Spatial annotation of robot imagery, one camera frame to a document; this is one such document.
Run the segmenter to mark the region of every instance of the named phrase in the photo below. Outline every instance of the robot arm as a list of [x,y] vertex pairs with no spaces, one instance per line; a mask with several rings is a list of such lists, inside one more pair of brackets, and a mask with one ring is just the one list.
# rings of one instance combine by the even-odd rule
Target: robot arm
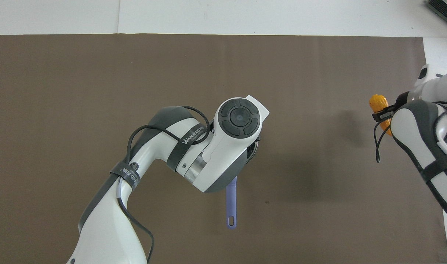
[[268,115],[266,107],[251,96],[232,98],[220,105],[214,131],[204,139],[206,126],[184,107],[161,109],[149,122],[161,129],[143,131],[130,150],[131,159],[126,157],[112,169],[87,206],[78,224],[80,237],[68,263],[146,263],[118,198],[127,204],[129,195],[156,159],[165,161],[202,192],[224,189],[251,156],[249,151],[254,151],[251,146],[258,140]]
[[425,65],[413,90],[373,116],[391,118],[395,142],[447,213],[447,74]]

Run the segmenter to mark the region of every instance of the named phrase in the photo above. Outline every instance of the black cable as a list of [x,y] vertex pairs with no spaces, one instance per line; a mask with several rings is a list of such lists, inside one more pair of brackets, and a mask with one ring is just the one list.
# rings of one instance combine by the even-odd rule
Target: black cable
[[[209,121],[207,120],[206,116],[199,110],[195,109],[194,107],[190,107],[190,106],[186,106],[186,105],[180,105],[181,107],[184,107],[186,109],[190,109],[193,110],[194,112],[197,112],[206,122],[206,134],[205,136],[200,139],[200,140],[196,140],[195,142],[192,143],[192,145],[196,145],[199,144],[201,142],[203,142],[204,140],[206,140],[206,138],[209,136],[210,133],[210,124]],[[172,137],[173,139],[175,139],[176,141],[180,141],[181,139],[179,137],[177,137],[175,134],[171,133],[170,131],[163,129],[161,127],[157,127],[155,125],[143,125],[139,128],[137,128],[129,137],[129,140],[127,142],[127,152],[126,152],[126,158],[125,158],[125,163],[129,164],[129,162],[131,161],[131,147],[132,147],[132,141],[134,140],[134,137],[137,135],[137,133],[139,133],[141,130],[146,129],[146,128],[151,128],[151,129],[156,129],[159,130],[161,132],[165,132],[166,134],[168,134],[170,137]],[[125,214],[125,216],[131,221],[133,222],[136,226],[138,226],[140,229],[142,229],[143,231],[145,231],[149,236],[150,239],[152,240],[151,242],[151,246],[150,246],[150,251],[148,252],[148,257],[147,257],[147,262],[150,262],[150,257],[152,256],[152,251],[153,251],[153,247],[155,246],[155,239],[153,238],[153,234],[152,232],[150,232],[150,230],[148,230],[146,227],[144,227],[142,224],[140,224],[140,222],[138,222],[127,210],[127,208],[124,206],[123,203],[123,199],[121,199],[121,197],[117,198],[117,202],[119,204],[119,207],[121,208],[121,210],[123,211],[123,213]]]
[[141,130],[146,129],[146,128],[152,128],[152,129],[159,130],[161,132],[165,132],[166,134],[168,134],[170,137],[174,138],[175,140],[177,140],[177,141],[180,140],[179,137],[176,137],[175,134],[171,133],[170,131],[168,131],[166,129],[157,127],[155,125],[143,125],[143,126],[139,127],[138,129],[136,129],[129,137],[129,141],[127,142],[127,152],[126,152],[126,161],[125,161],[127,164],[129,164],[129,162],[131,161],[131,146],[132,146],[132,141],[134,140],[135,135],[137,135],[137,133],[139,133]]
[[190,107],[190,106],[187,106],[187,105],[180,105],[180,106],[184,107],[186,109],[193,110],[194,112],[197,112],[204,119],[204,121],[206,122],[206,129],[207,129],[206,134],[204,135],[204,137],[202,139],[196,140],[191,145],[196,145],[196,144],[199,144],[199,143],[203,142],[204,140],[206,140],[206,138],[208,137],[208,135],[210,133],[210,129],[209,129],[210,125],[209,125],[209,121],[207,120],[206,116],[201,111],[195,109],[194,107]]
[[144,227],[142,224],[140,224],[127,210],[127,208],[124,206],[123,203],[123,199],[121,199],[121,197],[118,197],[117,202],[119,204],[119,207],[121,207],[121,210],[123,211],[123,213],[125,214],[125,216],[127,218],[129,218],[129,220],[131,222],[133,222],[136,226],[138,226],[140,229],[144,230],[149,236],[150,239],[152,240],[151,245],[150,245],[150,251],[148,252],[148,256],[147,256],[147,263],[150,263],[150,257],[152,256],[152,251],[153,251],[153,247],[155,246],[155,239],[153,238],[153,234],[152,232],[150,232],[150,230],[148,230],[146,227]]
[[[180,105],[180,106],[184,107],[186,109],[193,110],[194,112],[197,112],[206,122],[207,131],[206,131],[205,136],[202,139],[196,140],[195,142],[193,142],[192,145],[199,144],[199,143],[203,142],[204,140],[206,140],[206,138],[209,136],[209,133],[210,133],[210,129],[209,129],[210,125],[209,125],[209,121],[207,120],[206,116],[201,111],[195,109],[194,107],[190,107],[190,106],[186,106],[186,105]],[[125,161],[127,164],[131,161],[131,147],[132,147],[132,141],[134,140],[134,137],[137,135],[137,133],[139,133],[141,130],[146,129],[146,128],[152,128],[152,129],[159,130],[161,132],[165,132],[166,134],[168,134],[170,137],[172,137],[176,141],[181,140],[175,134],[173,134],[170,131],[163,129],[161,127],[157,127],[155,125],[143,125],[143,126],[139,127],[138,129],[136,129],[129,137],[129,141],[127,142],[127,152],[126,152],[126,161]]]
[[380,125],[382,122],[383,121],[378,122],[373,128],[373,139],[375,140],[375,160],[377,161],[377,163],[380,163],[380,142],[382,141],[383,136],[385,136],[385,133],[390,129],[390,125],[386,127],[386,129],[383,131],[383,133],[380,135],[377,141],[376,130],[378,125]]

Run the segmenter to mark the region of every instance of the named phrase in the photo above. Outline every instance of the brown mat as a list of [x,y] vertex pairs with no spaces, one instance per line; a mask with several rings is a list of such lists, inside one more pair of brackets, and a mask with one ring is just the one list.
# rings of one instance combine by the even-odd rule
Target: brown mat
[[0,263],[65,263],[129,135],[161,107],[211,117],[246,95],[271,114],[238,179],[237,229],[225,192],[156,161],[129,200],[156,237],[152,263],[446,262],[440,206],[390,137],[375,162],[368,106],[424,64],[410,37],[0,36]]

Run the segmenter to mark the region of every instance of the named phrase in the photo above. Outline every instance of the black button panel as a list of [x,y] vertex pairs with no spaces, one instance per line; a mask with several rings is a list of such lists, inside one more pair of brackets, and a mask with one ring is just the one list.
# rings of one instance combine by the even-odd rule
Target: black button panel
[[230,122],[237,127],[244,127],[250,122],[250,113],[243,107],[237,107],[230,113]]
[[240,105],[250,110],[252,115],[256,115],[258,113],[258,108],[248,100],[240,100]]
[[227,103],[225,103],[224,106],[222,106],[222,108],[220,110],[220,115],[222,117],[228,116],[228,113],[230,112],[230,110],[236,106],[237,106],[236,101],[233,101],[233,100],[228,101]]
[[260,122],[258,108],[247,99],[232,99],[220,108],[218,122],[230,137],[244,139],[253,135]]
[[228,120],[222,121],[222,127],[225,130],[227,130],[227,132],[230,132],[230,134],[232,134],[234,136],[240,136],[240,129],[238,129],[237,127],[230,124],[230,122],[228,122]]
[[245,129],[243,129],[243,132],[245,132],[245,135],[251,134],[258,126],[258,123],[259,123],[258,119],[256,119],[256,118],[251,119],[250,125],[245,127]]

